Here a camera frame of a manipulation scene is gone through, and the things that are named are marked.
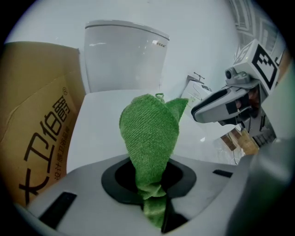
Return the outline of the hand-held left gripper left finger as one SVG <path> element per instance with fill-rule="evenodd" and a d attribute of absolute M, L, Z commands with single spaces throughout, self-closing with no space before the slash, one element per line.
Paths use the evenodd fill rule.
<path fill-rule="evenodd" d="M 15 204 L 17 212 L 37 233 L 45 236 L 160 236 L 140 206 L 121 204 L 102 187 L 101 176 L 126 154 L 79 167 L 39 194 L 27 208 Z M 41 215 L 63 193 L 76 195 L 56 229 L 40 220 Z"/>

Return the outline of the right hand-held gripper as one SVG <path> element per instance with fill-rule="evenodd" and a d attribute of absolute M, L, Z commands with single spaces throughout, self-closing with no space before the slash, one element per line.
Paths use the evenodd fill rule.
<path fill-rule="evenodd" d="M 226 84 L 235 88 L 224 88 L 210 94 L 191 110 L 193 119 L 198 123 L 238 125 L 245 128 L 258 147 L 276 139 L 275 132 L 262 103 L 273 92 L 279 75 L 279 67 L 266 49 L 252 40 L 239 50 L 233 65 L 225 71 Z M 251 115 L 248 92 L 259 91 L 259 113 Z"/>

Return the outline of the person's right hand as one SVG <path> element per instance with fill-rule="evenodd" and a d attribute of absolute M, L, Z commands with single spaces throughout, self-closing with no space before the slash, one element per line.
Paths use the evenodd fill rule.
<path fill-rule="evenodd" d="M 259 113 L 260 95 L 256 88 L 253 88 L 248 93 L 249 103 L 251 105 L 251 115 L 256 117 Z"/>

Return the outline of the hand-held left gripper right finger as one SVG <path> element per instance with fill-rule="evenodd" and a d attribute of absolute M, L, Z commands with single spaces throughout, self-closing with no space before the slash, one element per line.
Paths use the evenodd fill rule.
<path fill-rule="evenodd" d="M 245 187 L 245 160 L 228 165 L 173 155 L 164 180 L 163 234 L 226 234 Z"/>

